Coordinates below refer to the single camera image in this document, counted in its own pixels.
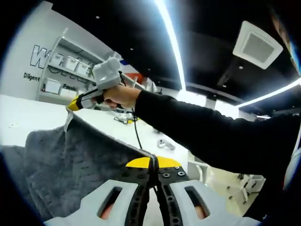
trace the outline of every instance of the white table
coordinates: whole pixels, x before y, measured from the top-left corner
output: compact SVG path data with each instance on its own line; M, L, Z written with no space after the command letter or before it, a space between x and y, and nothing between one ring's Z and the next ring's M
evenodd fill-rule
M134 124L125 125L115 121L108 112L82 109L75 112L79 117L98 130L125 143L139 148ZM2 145L25 146L31 131L54 129L65 124L67 111L63 105L0 95L0 142ZM187 171L188 150L163 134L154 132L153 127L137 121L137 131L142 148L155 155L173 158ZM176 146L174 151L158 148L157 141L164 138Z

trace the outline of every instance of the storage box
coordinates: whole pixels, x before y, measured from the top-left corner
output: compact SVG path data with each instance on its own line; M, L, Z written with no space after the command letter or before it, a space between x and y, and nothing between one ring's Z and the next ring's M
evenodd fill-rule
M58 54L58 53L53 53L53 55L50 59L50 62L53 65L59 66L62 60L63 60L63 55Z
M71 56L65 56L63 60L63 67L74 71L78 63L79 63L78 59L75 59Z
M78 90L77 91L77 95L79 96L80 94L83 94L84 93L84 91L82 91L82 90Z
M45 92L58 94L60 91L61 83L53 79L46 79Z
M77 92L69 89L61 89L60 96L73 99L76 97Z
M87 75L87 71L89 69L89 65L79 62L75 68L75 72L82 75Z

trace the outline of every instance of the ceiling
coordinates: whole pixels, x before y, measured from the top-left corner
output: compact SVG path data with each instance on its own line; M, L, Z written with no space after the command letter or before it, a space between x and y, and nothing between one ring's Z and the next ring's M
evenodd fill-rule
M143 76L158 86L180 89L174 53L154 0L87 0L80 10L70 8L68 1L50 2L54 11L120 53ZM179 43L187 90L240 104L298 78L268 10L258 2L261 1L165 0ZM232 54L244 20L262 28L284 47L266 70ZM242 110L273 114L300 107L298 86Z

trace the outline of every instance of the gray towel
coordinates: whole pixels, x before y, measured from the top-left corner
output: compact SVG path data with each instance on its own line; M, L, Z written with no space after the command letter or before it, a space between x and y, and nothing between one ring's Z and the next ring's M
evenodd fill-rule
M25 148L3 146L2 152L21 194L43 221L75 212L84 196L115 179L129 161L150 155L73 113L65 128L31 132Z

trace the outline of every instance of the air vent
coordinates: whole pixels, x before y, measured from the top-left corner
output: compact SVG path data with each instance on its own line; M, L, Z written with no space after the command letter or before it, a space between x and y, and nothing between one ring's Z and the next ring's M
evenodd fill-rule
M282 50L283 47L269 34L244 21L233 54L266 69Z

